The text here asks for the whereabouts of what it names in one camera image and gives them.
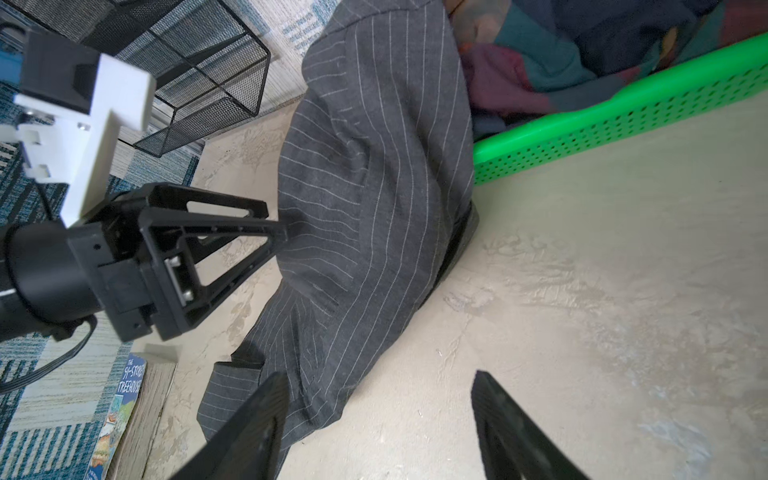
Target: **book cover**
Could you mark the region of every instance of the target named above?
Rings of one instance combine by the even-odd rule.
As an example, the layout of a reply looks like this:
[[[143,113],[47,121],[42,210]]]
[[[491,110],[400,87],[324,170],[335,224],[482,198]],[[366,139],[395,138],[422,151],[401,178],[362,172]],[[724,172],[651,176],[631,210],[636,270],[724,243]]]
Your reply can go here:
[[[109,464],[114,457],[120,438],[125,432],[125,426],[136,405],[136,398],[141,388],[141,380],[147,361],[133,353],[129,355],[123,370],[123,378],[118,383],[118,389],[107,412],[107,419],[101,427],[96,448],[91,456],[91,463],[85,472],[84,480],[103,480]]]

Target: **pinstripe fabric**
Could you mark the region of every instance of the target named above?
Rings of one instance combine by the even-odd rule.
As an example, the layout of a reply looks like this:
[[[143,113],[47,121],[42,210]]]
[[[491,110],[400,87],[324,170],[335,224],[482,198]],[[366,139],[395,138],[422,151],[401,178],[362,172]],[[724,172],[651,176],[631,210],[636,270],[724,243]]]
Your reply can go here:
[[[442,2],[343,0],[309,49],[279,168],[283,282],[214,368],[208,439],[287,372],[287,448],[339,419],[435,284],[474,170],[470,113]]]

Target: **book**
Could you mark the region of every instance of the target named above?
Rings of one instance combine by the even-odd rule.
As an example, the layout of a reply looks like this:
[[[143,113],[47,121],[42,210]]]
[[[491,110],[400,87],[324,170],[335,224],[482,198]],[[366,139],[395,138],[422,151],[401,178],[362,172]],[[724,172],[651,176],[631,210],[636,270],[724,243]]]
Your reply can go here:
[[[146,362],[141,391],[131,420],[114,454],[106,480],[141,480],[152,441],[160,426],[165,399],[174,378],[176,363],[149,353],[137,353]]]
[[[103,480],[105,478],[104,473],[109,469],[128,420],[136,406],[146,368],[146,360],[133,353],[128,356],[123,377],[118,383],[118,389],[107,411],[107,418],[99,432],[84,480]]]

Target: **black cable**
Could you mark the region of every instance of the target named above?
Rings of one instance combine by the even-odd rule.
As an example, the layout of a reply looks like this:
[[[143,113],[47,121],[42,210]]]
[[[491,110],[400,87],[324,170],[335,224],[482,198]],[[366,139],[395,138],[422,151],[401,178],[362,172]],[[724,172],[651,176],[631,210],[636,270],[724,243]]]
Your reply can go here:
[[[53,220],[53,210],[51,210],[51,204],[48,202],[48,196],[45,194],[45,189],[41,184],[35,181],[35,187],[38,189],[38,195],[40,196],[40,204],[43,207],[43,213],[46,220]]]
[[[16,118],[16,127],[18,127],[20,124],[29,123],[31,119],[32,119],[32,116],[30,114],[20,113]],[[29,163],[29,160],[27,160],[27,156],[24,152],[23,143],[19,143],[18,145],[18,154],[22,160],[22,163],[25,164],[27,167],[31,168],[32,165]],[[45,189],[34,178],[31,180],[35,184],[35,188],[38,191],[38,196],[40,197],[40,204],[42,206],[43,213],[45,214],[45,219],[53,220],[54,219],[53,210],[51,209],[50,202],[48,202],[48,195],[45,193]]]
[[[76,356],[80,350],[83,349],[86,343],[88,343],[88,340],[91,338],[91,335],[93,334],[94,330],[96,330],[96,317],[91,315],[84,319],[84,321],[88,322],[88,324],[91,326],[91,330],[88,332],[88,334],[80,340],[80,342],[72,347],[68,352],[66,352],[64,355],[58,357],[56,360],[53,360],[49,362],[46,366],[43,366],[39,369],[36,369],[32,373],[28,373],[24,376],[18,377],[17,379],[13,379],[10,382],[2,382],[0,383],[0,395],[5,395],[6,393],[13,392],[14,390],[23,389],[27,385],[33,382],[37,382],[39,379],[43,378],[50,372],[53,372],[58,367],[64,365],[68,360],[71,360]]]

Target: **pinstripe trousers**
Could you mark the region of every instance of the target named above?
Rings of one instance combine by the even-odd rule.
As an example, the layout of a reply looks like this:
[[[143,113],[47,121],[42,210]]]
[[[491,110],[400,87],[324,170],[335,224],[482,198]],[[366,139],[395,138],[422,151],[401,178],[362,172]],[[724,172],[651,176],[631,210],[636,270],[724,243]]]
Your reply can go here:
[[[197,414],[210,439],[260,381],[286,372],[283,459],[341,417],[407,327],[474,180],[465,80],[441,0],[342,0],[302,70],[309,89],[279,165],[283,281],[232,361],[215,365]]]

